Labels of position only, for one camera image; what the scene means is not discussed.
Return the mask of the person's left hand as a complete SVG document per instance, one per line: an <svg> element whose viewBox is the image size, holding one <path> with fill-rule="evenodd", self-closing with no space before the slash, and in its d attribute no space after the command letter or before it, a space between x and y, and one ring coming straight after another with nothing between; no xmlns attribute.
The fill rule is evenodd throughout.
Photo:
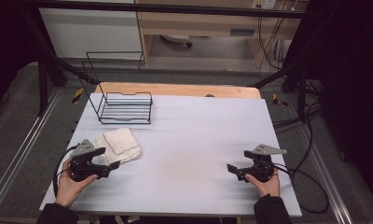
<svg viewBox="0 0 373 224"><path fill-rule="evenodd" d="M56 204L66 208L70 208L84 188L98 178L97 175L90 175L85 180L76 182L69 171L71 161L72 158L69 158L62 164L62 173L59 177L58 192L55 200Z"/></svg>

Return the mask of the person's right hand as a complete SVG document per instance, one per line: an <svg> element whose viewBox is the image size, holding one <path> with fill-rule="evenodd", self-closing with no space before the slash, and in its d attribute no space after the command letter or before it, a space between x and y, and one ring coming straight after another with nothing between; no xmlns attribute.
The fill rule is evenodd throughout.
<svg viewBox="0 0 373 224"><path fill-rule="evenodd" d="M273 197L280 196L280 179L277 173L274 173L267 182L260 182L254 176L249 174L246 174L244 177L257 188L261 197L268 194Z"/></svg>

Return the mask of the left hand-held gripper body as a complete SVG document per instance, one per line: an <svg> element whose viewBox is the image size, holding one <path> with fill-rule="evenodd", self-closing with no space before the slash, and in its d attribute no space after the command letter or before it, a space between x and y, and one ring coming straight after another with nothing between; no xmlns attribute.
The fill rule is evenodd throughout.
<svg viewBox="0 0 373 224"><path fill-rule="evenodd" d="M89 153L96 147L88 140L84 139L71 153L72 161L70 170L74 175L74 180L80 182L90 175L97 175L99 178L108 177L110 174L109 165L95 164Z"/></svg>

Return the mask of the white chair base with caster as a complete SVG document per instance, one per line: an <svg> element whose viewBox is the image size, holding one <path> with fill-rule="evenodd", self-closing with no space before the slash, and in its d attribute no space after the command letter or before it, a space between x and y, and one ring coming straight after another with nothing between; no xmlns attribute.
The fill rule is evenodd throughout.
<svg viewBox="0 0 373 224"><path fill-rule="evenodd" d="M188 48L193 46L187 35L162 35L162 37L174 43L185 44Z"/></svg>

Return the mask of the yellow black floor tape marker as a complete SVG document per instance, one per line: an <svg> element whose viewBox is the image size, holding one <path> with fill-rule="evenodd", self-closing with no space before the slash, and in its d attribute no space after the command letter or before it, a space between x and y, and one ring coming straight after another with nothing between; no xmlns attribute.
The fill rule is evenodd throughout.
<svg viewBox="0 0 373 224"><path fill-rule="evenodd" d="M84 92L83 88L79 88L76 91L76 93L75 93L75 95L73 97L73 100L72 100L72 104L77 104L77 102L79 101L79 99L80 99L80 97L81 97L81 95L82 95L83 92Z"/></svg>
<svg viewBox="0 0 373 224"><path fill-rule="evenodd" d="M287 102L281 101L276 93L272 94L272 102L276 105L288 106Z"/></svg>

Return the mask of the white table cover sheet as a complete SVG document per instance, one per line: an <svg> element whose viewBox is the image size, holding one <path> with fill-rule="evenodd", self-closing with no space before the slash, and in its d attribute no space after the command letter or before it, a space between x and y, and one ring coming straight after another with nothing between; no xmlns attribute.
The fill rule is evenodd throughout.
<svg viewBox="0 0 373 224"><path fill-rule="evenodd" d="M151 122L131 126L142 154L86 187L79 214L249 217L259 194L228 172L246 150L278 145L262 99L156 95Z"/></svg>

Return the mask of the aluminium floor rail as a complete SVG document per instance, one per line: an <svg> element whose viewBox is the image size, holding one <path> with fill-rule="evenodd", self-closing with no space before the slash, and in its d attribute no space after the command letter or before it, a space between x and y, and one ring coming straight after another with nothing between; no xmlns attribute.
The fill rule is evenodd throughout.
<svg viewBox="0 0 373 224"><path fill-rule="evenodd" d="M35 122L24 138L23 142L18 148L15 156L7 167L5 173L0 179L0 205L6 197L10 186L15 180L18 172L20 171L22 165L24 164L26 158L28 157L33 145L39 134L41 133L43 127L48 121L48 117L54 106L57 104L58 98L62 89L56 88L48 99L48 107L43 111L43 113L35 119Z"/></svg>
<svg viewBox="0 0 373 224"><path fill-rule="evenodd" d="M313 143L312 131L310 131L307 126L302 126L300 127L300 132L302 133L304 141L308 146L311 162L322 186L328 195L329 204L338 221L338 224L352 224L352 217L349 210L343 202L335 181L329 173L322 156L319 154L316 145Z"/></svg>

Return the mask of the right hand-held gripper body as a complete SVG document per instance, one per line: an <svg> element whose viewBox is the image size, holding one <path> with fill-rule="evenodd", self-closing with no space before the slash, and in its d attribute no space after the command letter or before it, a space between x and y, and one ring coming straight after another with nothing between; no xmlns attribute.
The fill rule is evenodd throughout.
<svg viewBox="0 0 373 224"><path fill-rule="evenodd" d="M239 181L246 182L247 179L244 177L246 174L254 176L260 182L269 181L271 176L274 174L274 165L271 160L271 156L287 153L285 149L263 144L260 144L254 149L248 151L255 154L255 157L251 159L253 161L253 165L247 168L237 168L236 176L238 177Z"/></svg>

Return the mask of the black wire rack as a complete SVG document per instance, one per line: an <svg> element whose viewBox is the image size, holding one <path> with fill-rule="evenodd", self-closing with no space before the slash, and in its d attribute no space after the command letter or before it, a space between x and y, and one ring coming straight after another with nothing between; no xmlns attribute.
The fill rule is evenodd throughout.
<svg viewBox="0 0 373 224"><path fill-rule="evenodd" d="M139 72L144 62L140 50L88 51L82 61L80 79L94 115L101 124L150 124L153 97L149 91L110 91L104 86L108 78Z"/></svg>

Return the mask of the light wooden desk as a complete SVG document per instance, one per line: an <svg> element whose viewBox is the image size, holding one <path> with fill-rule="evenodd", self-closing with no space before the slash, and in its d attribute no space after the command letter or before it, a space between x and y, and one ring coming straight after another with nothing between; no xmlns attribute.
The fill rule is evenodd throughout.
<svg viewBox="0 0 373 224"><path fill-rule="evenodd" d="M253 0L134 0L137 4L185 5L204 7L251 8ZM276 0L273 9L304 11L310 0ZM299 19L249 18L233 16L161 14L139 12L137 14L143 53L147 57L154 35L192 35L241 37L247 40L257 67L269 58L276 40L291 40L299 26Z"/></svg>

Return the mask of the white cabinet panel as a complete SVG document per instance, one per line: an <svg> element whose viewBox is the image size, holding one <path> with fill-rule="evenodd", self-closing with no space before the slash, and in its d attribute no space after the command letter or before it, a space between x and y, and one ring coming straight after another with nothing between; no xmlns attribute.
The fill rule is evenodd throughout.
<svg viewBox="0 0 373 224"><path fill-rule="evenodd" d="M132 12L39 9L60 58L141 57L137 17Z"/></svg>

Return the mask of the white towel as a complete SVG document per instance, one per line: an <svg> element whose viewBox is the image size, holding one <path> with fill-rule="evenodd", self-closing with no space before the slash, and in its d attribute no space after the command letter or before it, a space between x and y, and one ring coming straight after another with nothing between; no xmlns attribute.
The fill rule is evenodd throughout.
<svg viewBox="0 0 373 224"><path fill-rule="evenodd" d="M105 153L99 156L103 165L116 161L125 163L137 159L142 154L142 149L130 128L101 133L95 137L93 145L96 148L105 148Z"/></svg>

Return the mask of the white wall socket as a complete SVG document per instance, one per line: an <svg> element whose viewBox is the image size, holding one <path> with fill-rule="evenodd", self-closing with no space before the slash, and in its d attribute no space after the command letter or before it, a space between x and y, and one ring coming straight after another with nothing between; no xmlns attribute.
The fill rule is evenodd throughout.
<svg viewBox="0 0 373 224"><path fill-rule="evenodd" d="M253 0L251 8L273 9L275 4L276 0Z"/></svg>

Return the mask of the black metal frame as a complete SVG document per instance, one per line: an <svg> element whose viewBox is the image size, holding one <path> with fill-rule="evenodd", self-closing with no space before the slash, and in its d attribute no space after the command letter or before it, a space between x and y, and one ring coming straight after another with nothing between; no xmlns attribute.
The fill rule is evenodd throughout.
<svg viewBox="0 0 373 224"><path fill-rule="evenodd" d="M241 9L234 7L200 7L200 6L179 6L179 5L158 5L158 4L129 4L129 3L106 3L86 1L61 1L61 0L21 0L17 6L23 16L27 27L33 34L36 41L36 53L48 65L54 67L55 76L61 77L61 68L71 72L81 80L89 84L99 84L95 78L90 78L86 73L77 70L71 64L61 60L49 45L31 15L33 9L55 8L55 9L76 9L76 10L97 10L97 11L120 11L120 12L149 12L161 14L196 14L213 16L233 17L256 17L256 18L280 18L299 20L320 20L324 14L309 11L291 11L274 9Z"/></svg>

